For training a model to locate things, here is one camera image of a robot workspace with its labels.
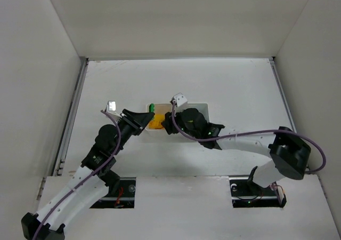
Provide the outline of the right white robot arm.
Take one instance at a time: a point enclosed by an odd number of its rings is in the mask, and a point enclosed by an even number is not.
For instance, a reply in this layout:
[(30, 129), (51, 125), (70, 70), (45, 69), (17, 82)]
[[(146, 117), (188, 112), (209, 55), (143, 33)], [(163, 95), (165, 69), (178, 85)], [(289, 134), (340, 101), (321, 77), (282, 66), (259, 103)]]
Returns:
[(250, 181), (262, 188), (283, 178), (302, 180), (311, 153), (311, 147), (287, 127), (246, 135), (208, 122), (195, 108), (175, 115), (167, 112), (162, 126), (167, 134), (180, 133), (207, 149), (239, 150), (268, 157), (269, 162), (254, 167), (249, 175)]

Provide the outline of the yellow rounded lego piece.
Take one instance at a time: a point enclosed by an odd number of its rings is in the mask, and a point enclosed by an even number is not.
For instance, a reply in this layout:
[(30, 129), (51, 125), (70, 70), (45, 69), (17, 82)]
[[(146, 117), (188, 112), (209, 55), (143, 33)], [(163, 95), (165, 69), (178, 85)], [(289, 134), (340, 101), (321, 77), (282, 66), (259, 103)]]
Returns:
[(153, 119), (149, 122), (148, 128), (150, 130), (162, 130), (162, 122), (165, 120), (164, 114), (155, 114)]

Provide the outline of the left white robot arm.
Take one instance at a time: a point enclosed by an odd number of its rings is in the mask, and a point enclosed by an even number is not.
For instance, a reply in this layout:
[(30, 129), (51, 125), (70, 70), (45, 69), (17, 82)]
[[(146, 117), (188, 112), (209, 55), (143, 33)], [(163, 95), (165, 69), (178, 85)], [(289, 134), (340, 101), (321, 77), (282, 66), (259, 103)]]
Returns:
[(68, 183), (44, 207), (35, 213), (26, 213), (21, 219), (25, 239), (64, 239), (73, 219), (118, 189), (120, 176), (111, 170), (115, 155), (130, 137), (142, 133), (155, 114), (127, 109), (118, 119), (105, 110), (103, 114), (112, 124), (99, 129), (94, 145)]

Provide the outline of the green square lego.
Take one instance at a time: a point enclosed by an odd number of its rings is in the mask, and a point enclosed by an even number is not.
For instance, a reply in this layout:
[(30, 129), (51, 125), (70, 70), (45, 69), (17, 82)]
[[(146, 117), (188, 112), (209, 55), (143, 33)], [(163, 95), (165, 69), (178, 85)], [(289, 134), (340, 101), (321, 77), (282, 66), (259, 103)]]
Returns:
[(155, 104), (154, 103), (149, 104), (149, 112), (150, 113), (154, 113), (155, 112)]

